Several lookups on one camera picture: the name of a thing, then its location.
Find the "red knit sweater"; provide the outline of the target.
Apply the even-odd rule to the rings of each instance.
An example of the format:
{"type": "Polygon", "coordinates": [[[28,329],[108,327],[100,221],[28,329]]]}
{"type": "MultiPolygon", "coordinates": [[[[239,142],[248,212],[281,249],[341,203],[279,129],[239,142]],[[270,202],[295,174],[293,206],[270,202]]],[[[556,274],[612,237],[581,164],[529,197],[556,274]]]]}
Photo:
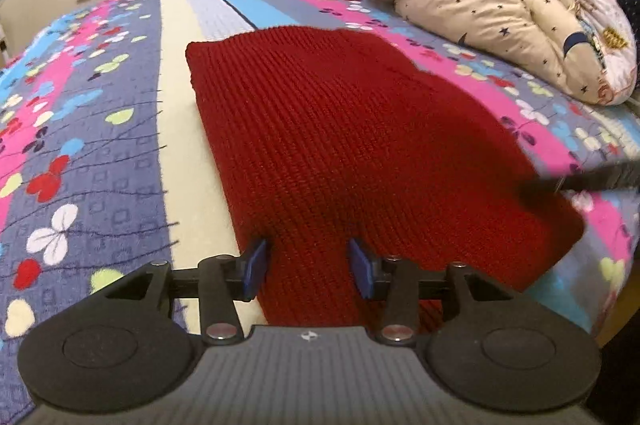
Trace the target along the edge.
{"type": "Polygon", "coordinates": [[[191,42],[186,62],[236,241],[270,244],[272,325],[376,320],[353,239],[522,291],[584,234],[561,195],[523,194],[536,170],[494,115],[379,36],[281,26],[191,42]]]}

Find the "colourful floral fleece blanket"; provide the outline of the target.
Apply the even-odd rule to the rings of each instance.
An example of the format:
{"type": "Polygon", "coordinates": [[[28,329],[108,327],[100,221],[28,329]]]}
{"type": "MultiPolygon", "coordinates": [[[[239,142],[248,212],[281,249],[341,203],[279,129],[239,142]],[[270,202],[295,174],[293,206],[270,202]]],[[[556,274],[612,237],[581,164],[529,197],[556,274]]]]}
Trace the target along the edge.
{"type": "Polygon", "coordinates": [[[236,254],[184,52],[258,28],[374,33],[471,93],[539,167],[639,154],[626,106],[592,107],[378,0],[104,0],[43,29],[1,73],[1,419],[32,411],[34,325],[151,260],[236,254]]]}

